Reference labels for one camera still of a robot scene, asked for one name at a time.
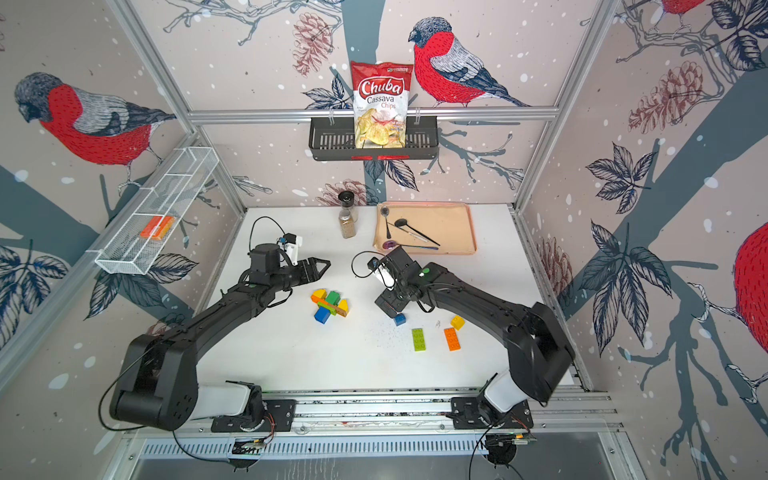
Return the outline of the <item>green square brick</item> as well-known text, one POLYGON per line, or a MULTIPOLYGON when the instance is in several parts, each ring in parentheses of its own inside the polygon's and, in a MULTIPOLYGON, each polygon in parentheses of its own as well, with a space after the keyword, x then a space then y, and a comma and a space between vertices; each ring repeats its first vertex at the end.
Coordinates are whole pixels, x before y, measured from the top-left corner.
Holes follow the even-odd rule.
POLYGON ((341 295, 336 291, 331 291, 325 298, 328 304, 338 306, 341 301, 341 295))

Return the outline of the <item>lime green long brick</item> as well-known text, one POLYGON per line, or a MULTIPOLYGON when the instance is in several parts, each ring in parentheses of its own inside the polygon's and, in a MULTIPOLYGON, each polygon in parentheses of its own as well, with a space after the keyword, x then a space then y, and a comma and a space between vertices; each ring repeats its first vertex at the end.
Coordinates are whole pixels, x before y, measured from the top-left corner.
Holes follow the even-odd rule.
POLYGON ((328 310, 328 311, 330 312, 330 315, 332 315, 332 316, 335 316, 335 315, 337 315, 337 312, 336 312, 336 307, 335 307, 335 306, 333 306, 333 305, 330 305, 330 304, 328 304, 328 303, 326 303, 326 302, 320 302, 320 303, 318 303, 318 307, 319 307, 319 308, 320 308, 320 307, 322 307, 322 308, 324 308, 324 309, 328 310))

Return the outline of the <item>orange brick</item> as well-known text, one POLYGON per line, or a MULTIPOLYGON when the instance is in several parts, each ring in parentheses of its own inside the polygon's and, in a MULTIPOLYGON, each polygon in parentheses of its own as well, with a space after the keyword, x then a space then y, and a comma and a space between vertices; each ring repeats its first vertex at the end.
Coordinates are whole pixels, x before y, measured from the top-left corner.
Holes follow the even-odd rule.
POLYGON ((461 344, 458 338, 457 330, 454 327, 446 328, 444 330, 444 336, 448 349, 451 352, 461 349, 461 344))
POLYGON ((322 306, 322 307, 329 307, 330 306, 330 304, 324 298, 321 298, 321 297, 318 297, 318 296, 312 296, 311 300, 315 304, 317 304, 319 306, 322 306))

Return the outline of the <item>orange brick front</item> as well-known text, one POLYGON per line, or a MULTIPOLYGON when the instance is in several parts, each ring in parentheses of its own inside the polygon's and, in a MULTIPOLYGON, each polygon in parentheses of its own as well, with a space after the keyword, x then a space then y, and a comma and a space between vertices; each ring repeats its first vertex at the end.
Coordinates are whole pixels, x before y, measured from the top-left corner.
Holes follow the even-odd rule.
POLYGON ((321 298, 321 297, 318 297, 318 296, 312 296, 311 300, 315 304, 317 304, 319 306, 322 306, 322 307, 329 307, 330 306, 330 304, 324 298, 321 298))

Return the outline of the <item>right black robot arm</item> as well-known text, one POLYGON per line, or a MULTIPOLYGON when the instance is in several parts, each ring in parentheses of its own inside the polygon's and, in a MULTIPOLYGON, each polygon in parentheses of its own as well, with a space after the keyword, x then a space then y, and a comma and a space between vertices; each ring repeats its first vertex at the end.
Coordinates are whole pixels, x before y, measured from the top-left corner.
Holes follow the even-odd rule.
POLYGON ((501 426, 530 399, 546 405, 575 360, 564 328, 541 302, 525 306, 495 297, 442 265, 418 264, 402 247, 370 258, 367 268, 384 285, 375 304, 390 318, 415 302, 425 313, 441 309, 458 315, 504 347, 508 369, 483 385, 468 410, 452 415, 459 422, 501 426))

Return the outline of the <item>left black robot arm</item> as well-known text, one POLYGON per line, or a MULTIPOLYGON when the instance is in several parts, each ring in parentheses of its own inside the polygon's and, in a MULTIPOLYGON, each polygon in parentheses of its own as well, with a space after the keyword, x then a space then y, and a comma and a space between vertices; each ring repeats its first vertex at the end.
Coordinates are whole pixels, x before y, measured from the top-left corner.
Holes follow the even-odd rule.
POLYGON ((213 306, 190 324, 128 345, 109 404, 112 419, 173 431, 186 423, 199 399, 197 364, 220 340, 276 303, 276 294, 320 280, 331 262, 309 257, 273 271, 248 269, 213 306))

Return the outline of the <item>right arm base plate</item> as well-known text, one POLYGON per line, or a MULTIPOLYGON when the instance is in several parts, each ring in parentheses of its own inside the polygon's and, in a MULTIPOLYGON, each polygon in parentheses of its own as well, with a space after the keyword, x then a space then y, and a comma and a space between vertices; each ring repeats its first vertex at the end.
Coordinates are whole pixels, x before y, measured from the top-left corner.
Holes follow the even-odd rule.
POLYGON ((501 412, 480 397, 452 397, 446 417, 456 430, 480 430, 488 427, 530 430, 534 423, 527 401, 501 412))

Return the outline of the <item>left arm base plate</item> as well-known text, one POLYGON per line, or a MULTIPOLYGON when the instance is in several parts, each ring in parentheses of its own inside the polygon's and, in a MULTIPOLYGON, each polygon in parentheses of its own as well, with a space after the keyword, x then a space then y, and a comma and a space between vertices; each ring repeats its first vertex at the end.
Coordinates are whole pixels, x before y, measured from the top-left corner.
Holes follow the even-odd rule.
POLYGON ((295 417, 296 406, 295 400, 262 400, 260 404, 248 405, 239 415, 214 418, 211 431, 263 435, 289 432, 295 417))

